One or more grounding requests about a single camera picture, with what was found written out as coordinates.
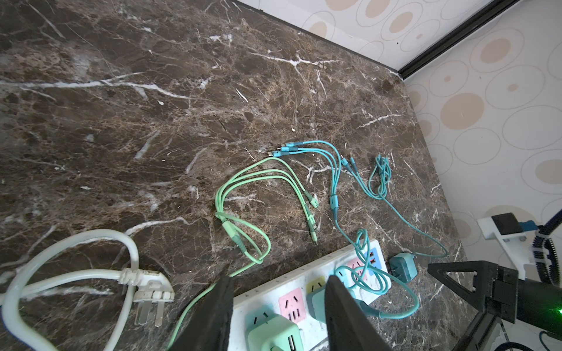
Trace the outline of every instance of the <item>green power adapter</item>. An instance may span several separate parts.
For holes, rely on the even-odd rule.
[[[406,284],[411,282],[416,275],[418,275],[418,270],[414,262],[414,255],[411,253],[399,253],[392,257],[388,263],[390,264],[392,275]]]
[[[304,351],[298,326],[274,314],[247,336],[249,351]]]

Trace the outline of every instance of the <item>black wall trim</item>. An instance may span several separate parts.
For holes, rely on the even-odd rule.
[[[519,2],[519,0],[494,0],[471,18],[464,21],[453,31],[445,35],[441,40],[433,44],[415,59],[408,62],[406,66],[398,71],[402,79],[406,79],[416,73],[422,67],[433,61],[437,56],[443,54],[458,42],[468,37],[486,23],[499,16],[502,12]]]

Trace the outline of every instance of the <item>brown marble surface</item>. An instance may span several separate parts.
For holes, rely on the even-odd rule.
[[[30,257],[69,235],[167,221],[132,236],[141,268],[164,272],[176,301],[159,328],[154,311],[149,324],[135,326],[133,310],[117,350],[163,350],[187,303],[247,263],[214,217],[214,195],[234,172],[287,141],[331,141],[364,176],[373,157],[390,155],[388,199],[441,240],[449,260],[465,259],[396,73],[232,2],[0,2],[0,120],[0,291]],[[287,184],[237,190],[228,210],[259,225],[273,246],[263,265],[236,278],[237,294],[347,245],[330,219],[325,161],[286,160],[320,200],[318,244]],[[439,252],[345,174],[338,193],[342,227],[352,235],[367,228],[386,259],[403,248]],[[420,310],[373,320],[395,350],[450,350],[474,316],[427,274],[429,262],[417,260],[411,283]],[[118,244],[83,245],[32,281],[127,264]],[[61,350],[102,349],[123,287],[68,286],[22,300],[24,320]],[[393,287],[375,305],[399,311],[410,302]],[[0,344],[26,349],[3,326]]]

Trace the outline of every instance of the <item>teal charging cable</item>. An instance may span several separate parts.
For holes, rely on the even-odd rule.
[[[283,164],[288,170],[289,173],[283,171],[283,170],[279,170],[279,169],[275,169],[275,168],[269,168],[266,170],[261,170],[261,171],[257,171],[257,172],[253,172],[253,173],[249,173],[249,174],[245,174],[246,172],[248,172],[249,170],[261,165],[264,162],[267,161],[276,161],[276,162],[280,162],[281,164]],[[308,208],[306,202],[305,202],[305,197],[307,198],[308,202],[312,205],[312,207],[317,208],[318,207],[318,200],[316,200],[309,192],[307,192],[304,188],[304,186],[302,186],[301,181],[298,179],[297,175],[294,173],[294,171],[292,170],[292,168],[282,159],[280,158],[276,158],[276,157],[268,157],[268,158],[264,158],[261,161],[258,161],[246,168],[244,168],[242,171],[236,173],[234,176],[232,176],[226,183],[224,183],[219,190],[216,192],[215,195],[215,208],[216,208],[216,213],[215,213],[215,217],[217,217],[221,223],[222,226],[224,228],[224,230],[226,231],[226,233],[228,234],[228,236],[232,239],[232,241],[236,244],[236,246],[238,246],[238,248],[240,249],[240,251],[250,260],[250,263],[245,265],[244,267],[232,272],[231,274],[229,274],[230,277],[233,277],[235,275],[238,275],[242,272],[244,272],[245,270],[249,269],[250,267],[253,267],[254,265],[260,265],[263,263],[264,258],[269,254],[269,252],[271,251],[271,241],[269,240],[269,237],[265,234],[265,232],[263,230],[261,230],[259,227],[241,219],[238,218],[236,216],[230,215],[228,213],[226,213],[225,209],[224,209],[224,203],[226,201],[226,197],[228,196],[228,194],[230,192],[232,192],[234,189],[238,188],[239,186],[245,185],[245,184],[249,184],[255,181],[260,181],[260,180],[269,180],[269,179],[281,179],[284,180],[286,182],[289,183],[289,185],[293,188],[295,194],[297,195],[297,198],[301,204],[301,207],[305,213],[305,217],[306,217],[306,221],[308,223],[309,226],[309,230],[310,230],[310,236],[312,239],[312,242],[316,243],[316,241],[318,240],[316,237],[316,221],[314,220],[314,215],[312,214],[311,209]],[[235,223],[244,225],[250,229],[252,229],[253,231],[257,232],[258,234],[260,234],[266,241],[267,244],[267,249],[265,251],[261,251],[260,247],[255,243],[255,241],[246,233],[244,232],[239,226],[237,226]],[[255,250],[255,252],[257,253],[257,257],[255,257],[254,255],[252,255],[248,249],[246,248],[246,245],[244,244],[244,240],[242,239],[244,238],[246,241],[248,241],[251,245],[251,247]],[[207,289],[205,289],[201,294],[197,295],[188,305],[187,307],[183,310],[182,314],[180,315],[176,326],[174,327],[174,331],[172,332],[172,336],[170,338],[170,341],[168,342],[168,346],[167,349],[170,349],[170,347],[173,345],[178,332],[182,326],[183,320],[185,319],[187,313],[189,312],[189,310],[191,310],[191,308],[193,308],[193,306],[202,298],[204,297],[206,294],[208,294],[213,288],[215,287],[215,284],[212,284],[211,286],[209,286]]]
[[[314,144],[314,143],[320,143],[320,144],[325,144],[327,145],[329,148],[331,148],[332,150],[334,150],[336,152],[336,157],[334,157],[334,155],[332,155],[331,152],[328,152],[326,150],[323,149],[317,149],[317,148],[304,148],[302,147],[303,145],[307,145],[307,144]],[[419,230],[418,228],[416,228],[415,226],[413,226],[411,223],[409,223],[403,216],[402,214],[399,213],[399,211],[386,199],[386,195],[387,195],[387,184],[390,181],[391,177],[392,177],[392,170],[390,168],[390,164],[388,162],[388,158],[384,158],[381,157],[380,155],[377,157],[376,160],[376,165],[375,165],[375,169],[373,170],[373,172],[371,173],[370,177],[369,177],[369,181],[367,184],[365,184],[365,182],[363,181],[363,179],[361,178],[359,171],[357,169],[357,165],[355,164],[355,160],[353,158],[351,158],[351,165],[350,163],[343,157],[341,156],[341,154],[339,153],[339,151],[337,150],[337,148],[328,142],[325,142],[323,140],[310,140],[307,142],[294,142],[294,143],[287,143],[282,145],[279,150],[277,151],[272,151],[270,152],[270,156],[274,156],[274,157],[281,157],[281,156],[285,156],[285,155],[293,155],[293,154],[301,154],[301,153],[308,153],[308,152],[312,152],[312,153],[318,153],[320,155],[322,155],[323,157],[325,157],[328,160],[328,163],[330,164],[331,168],[332,168],[332,184],[330,187],[330,208],[332,209],[332,215],[334,217],[334,224],[335,227],[339,230],[339,232],[347,239],[347,241],[349,241],[351,243],[351,245],[353,245],[355,252],[357,254],[358,259],[363,263],[363,266],[359,266],[359,267],[355,267],[355,268],[349,268],[347,266],[341,266],[336,268],[335,270],[335,274],[342,272],[342,271],[350,271],[351,273],[351,278],[353,281],[353,284],[351,286],[348,286],[348,289],[353,289],[356,286],[359,286],[360,289],[363,289],[365,291],[368,291],[370,293],[373,294],[378,294],[378,295],[383,295],[388,291],[388,284],[386,279],[383,278],[383,276],[389,277],[391,280],[394,280],[396,283],[398,283],[399,285],[403,286],[406,291],[412,296],[413,300],[414,300],[414,305],[406,312],[403,313],[385,313],[385,312],[381,312],[378,311],[376,309],[370,308],[367,306],[367,308],[369,309],[368,311],[366,311],[368,314],[370,315],[374,315],[374,316],[378,316],[380,318],[389,318],[389,319],[400,319],[400,318],[405,318],[408,316],[411,316],[413,313],[415,313],[418,308],[419,308],[419,299],[418,296],[402,281],[400,281],[399,279],[397,279],[396,277],[372,266],[368,260],[367,255],[370,252],[370,241],[369,241],[369,236],[367,234],[367,230],[366,229],[361,229],[357,232],[357,238],[355,241],[351,240],[347,234],[341,229],[339,222],[338,222],[338,210],[339,210],[339,204],[338,204],[338,197],[337,197],[337,185],[339,182],[339,176],[341,174],[341,170],[342,170],[342,165],[346,168],[346,170],[350,173],[351,176],[353,176],[357,182],[359,183],[359,185],[361,186],[362,190],[365,192],[365,194],[375,200],[383,200],[385,201],[392,209],[393,211],[398,215],[398,217],[404,222],[406,223],[408,226],[410,226],[411,228],[413,228],[415,231],[421,233],[422,235],[430,238],[432,241],[434,241],[435,243],[437,243],[444,251],[443,255],[437,256],[437,255],[431,255],[431,254],[425,254],[425,253],[419,253],[419,252],[414,252],[414,254],[418,255],[418,256],[426,256],[426,257],[436,257],[436,258],[441,258],[441,257],[447,257],[448,256],[448,251],[445,248],[445,246],[443,246],[438,240],[436,240],[435,238],[433,238],[432,236],[424,233],[423,231]],[[375,176],[375,174],[378,174],[380,177],[380,185],[377,188],[377,193],[375,193],[371,187],[371,183],[373,181],[373,177]],[[367,248],[366,254],[363,254],[363,251],[365,250],[365,247]],[[367,271],[370,271],[374,274],[374,277],[376,278],[378,285],[379,285],[379,289],[375,290],[372,289],[367,283],[365,283],[364,281],[364,277]]]

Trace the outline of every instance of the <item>wall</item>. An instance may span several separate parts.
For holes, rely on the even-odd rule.
[[[240,0],[399,70],[490,0]]]
[[[476,219],[544,223],[562,208],[561,13],[559,0],[522,1],[406,80],[468,259],[511,266]],[[507,328],[544,350],[537,328]]]

